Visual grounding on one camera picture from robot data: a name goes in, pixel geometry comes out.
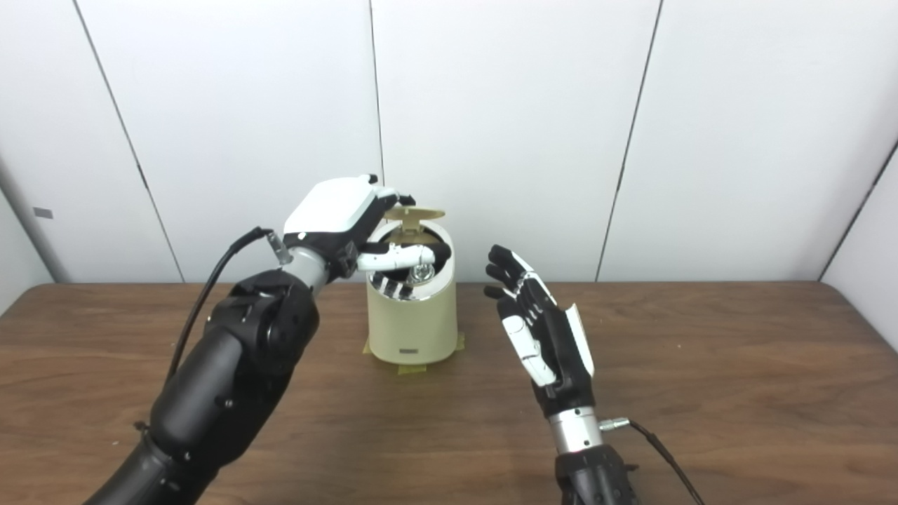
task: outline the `fingertip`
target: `fingertip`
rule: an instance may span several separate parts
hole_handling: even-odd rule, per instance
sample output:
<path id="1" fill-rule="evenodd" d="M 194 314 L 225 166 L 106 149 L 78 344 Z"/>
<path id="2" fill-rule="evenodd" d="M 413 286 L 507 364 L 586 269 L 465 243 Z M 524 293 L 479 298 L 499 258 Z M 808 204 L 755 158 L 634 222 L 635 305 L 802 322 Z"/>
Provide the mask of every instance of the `fingertip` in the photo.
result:
<path id="1" fill-rule="evenodd" d="M 483 294 L 494 300 L 501 300 L 506 295 L 502 288 L 497 288 L 496 286 L 484 286 Z"/>

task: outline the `container lid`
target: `container lid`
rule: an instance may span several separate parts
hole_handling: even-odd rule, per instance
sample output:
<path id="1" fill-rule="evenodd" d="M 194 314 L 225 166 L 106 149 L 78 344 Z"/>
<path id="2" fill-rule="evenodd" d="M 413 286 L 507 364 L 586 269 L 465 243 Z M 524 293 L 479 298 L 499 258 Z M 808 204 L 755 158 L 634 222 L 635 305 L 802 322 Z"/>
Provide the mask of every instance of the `container lid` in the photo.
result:
<path id="1" fill-rule="evenodd" d="M 394 207 L 383 213 L 383 217 L 390 221 L 402 221 L 402 224 L 393 230 L 388 242 L 402 244 L 431 244 L 440 242 L 439 239 L 427 234 L 421 226 L 422 219 L 437 219 L 445 216 L 443 210 L 423 207 Z"/>

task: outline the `silver metal wrist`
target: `silver metal wrist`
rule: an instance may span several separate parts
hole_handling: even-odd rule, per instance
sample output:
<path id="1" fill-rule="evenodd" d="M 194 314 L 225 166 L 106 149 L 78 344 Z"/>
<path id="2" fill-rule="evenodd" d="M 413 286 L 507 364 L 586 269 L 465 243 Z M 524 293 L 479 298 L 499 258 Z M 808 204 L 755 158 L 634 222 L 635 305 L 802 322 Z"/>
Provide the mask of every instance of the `silver metal wrist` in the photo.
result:
<path id="1" fill-rule="evenodd" d="M 549 418 L 559 454 L 579 452 L 602 445 L 602 431 L 592 407 L 560 412 Z"/>

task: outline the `beige container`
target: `beige container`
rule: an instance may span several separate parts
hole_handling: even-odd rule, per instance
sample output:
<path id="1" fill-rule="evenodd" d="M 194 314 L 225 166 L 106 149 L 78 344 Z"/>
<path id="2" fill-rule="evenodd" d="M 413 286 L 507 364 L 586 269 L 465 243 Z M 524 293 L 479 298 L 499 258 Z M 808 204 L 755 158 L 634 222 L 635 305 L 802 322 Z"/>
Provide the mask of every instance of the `beige container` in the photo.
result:
<path id="1" fill-rule="evenodd" d="M 453 251 L 445 264 L 436 265 L 426 280 L 403 272 L 369 273 L 368 345 L 371 352 L 388 363 L 425 365 L 448 358 L 458 340 L 455 313 L 455 249 L 446 231 L 421 217 L 441 217 L 442 211 L 421 208 L 405 210 L 399 216 L 391 211 L 386 216 L 403 218 L 380 227 L 372 242 L 428 244 L 443 242 Z"/>

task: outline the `robotic hand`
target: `robotic hand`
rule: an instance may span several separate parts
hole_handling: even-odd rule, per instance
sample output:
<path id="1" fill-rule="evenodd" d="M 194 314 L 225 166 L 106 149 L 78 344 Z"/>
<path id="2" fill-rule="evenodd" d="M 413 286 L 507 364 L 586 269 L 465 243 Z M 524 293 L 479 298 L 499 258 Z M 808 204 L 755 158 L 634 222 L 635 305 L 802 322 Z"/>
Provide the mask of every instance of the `robotic hand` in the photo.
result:
<path id="1" fill-rule="evenodd" d="M 325 285 L 356 270 L 448 258 L 444 244 L 366 242 L 385 210 L 415 203 L 374 182 L 367 175 L 321 182 L 286 221 L 283 242 L 256 228 L 232 246 L 189 323 L 226 260 L 244 245 L 267 236 L 281 267 L 238 282 L 216 305 L 179 367 L 176 354 L 137 447 L 85 505 L 196 503 L 219 469 L 246 451 L 280 401 L 318 328 L 314 299 Z"/>
<path id="2" fill-rule="evenodd" d="M 486 286 L 484 293 L 497 300 L 502 326 L 551 426 L 562 504 L 635 505 L 628 468 L 603 443 L 595 417 L 594 365 L 577 306 L 561 310 L 533 268 L 505 247 L 494 245 L 489 261 L 487 274 L 504 287 Z"/>

